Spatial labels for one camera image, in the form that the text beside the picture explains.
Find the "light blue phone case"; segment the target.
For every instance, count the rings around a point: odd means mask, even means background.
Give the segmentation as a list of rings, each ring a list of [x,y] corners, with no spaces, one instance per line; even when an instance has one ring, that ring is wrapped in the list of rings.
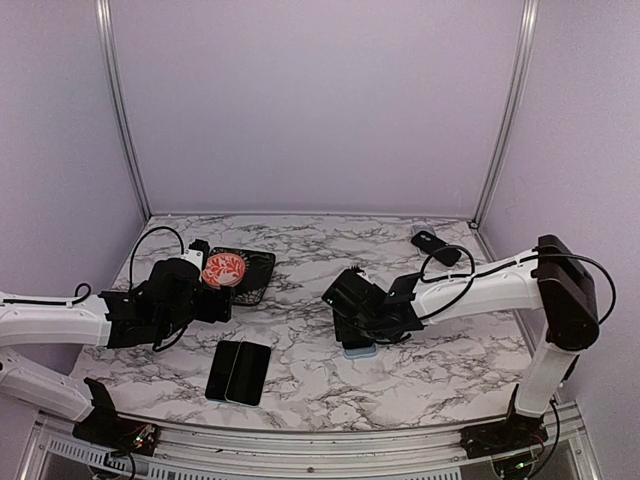
[[[372,357],[375,357],[378,353],[378,346],[376,345],[376,347],[377,349],[373,352],[364,352],[360,354],[353,354],[343,350],[343,355],[346,359],[349,359],[349,360],[372,358]]]

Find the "black phone light-blue edge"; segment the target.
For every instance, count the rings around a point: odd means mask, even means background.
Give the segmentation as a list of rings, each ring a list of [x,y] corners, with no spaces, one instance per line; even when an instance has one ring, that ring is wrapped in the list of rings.
[[[373,352],[377,349],[376,345],[371,342],[345,342],[343,348],[345,351],[353,354]]]

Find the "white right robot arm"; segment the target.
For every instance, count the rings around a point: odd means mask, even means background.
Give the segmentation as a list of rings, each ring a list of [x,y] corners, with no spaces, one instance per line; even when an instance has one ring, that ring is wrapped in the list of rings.
[[[513,395],[512,413],[495,438],[515,448],[534,431],[534,419],[565,380],[575,358],[599,337],[595,282],[589,260],[573,254],[554,235],[501,261],[468,270],[400,276],[389,290],[364,273],[342,271],[322,296],[338,326],[372,341],[399,343],[411,332],[451,319],[510,310],[541,310],[546,326],[531,364]]]

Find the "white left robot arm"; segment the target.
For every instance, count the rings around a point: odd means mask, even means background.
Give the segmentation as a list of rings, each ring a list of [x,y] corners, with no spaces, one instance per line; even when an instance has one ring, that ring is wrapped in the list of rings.
[[[115,407],[102,383],[62,375],[14,349],[31,344],[168,348],[171,337],[192,322],[226,322],[231,316],[232,288],[207,285],[201,266],[194,254],[158,261],[148,279],[130,291],[74,299],[3,296],[2,393],[73,422],[87,419],[89,431],[102,443],[119,444],[126,423],[112,412]]]

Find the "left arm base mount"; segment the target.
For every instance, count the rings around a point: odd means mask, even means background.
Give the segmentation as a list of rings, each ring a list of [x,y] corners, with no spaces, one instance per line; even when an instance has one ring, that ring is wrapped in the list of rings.
[[[160,429],[156,424],[121,417],[106,387],[97,380],[85,378],[91,393],[92,410],[74,425],[74,438],[116,452],[151,457],[156,449]]]

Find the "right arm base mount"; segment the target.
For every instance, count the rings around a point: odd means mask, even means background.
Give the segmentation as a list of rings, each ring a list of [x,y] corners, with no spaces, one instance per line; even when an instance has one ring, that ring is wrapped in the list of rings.
[[[518,388],[514,388],[504,419],[460,430],[460,446],[469,459],[507,453],[548,440],[543,416],[534,418],[516,412]]]

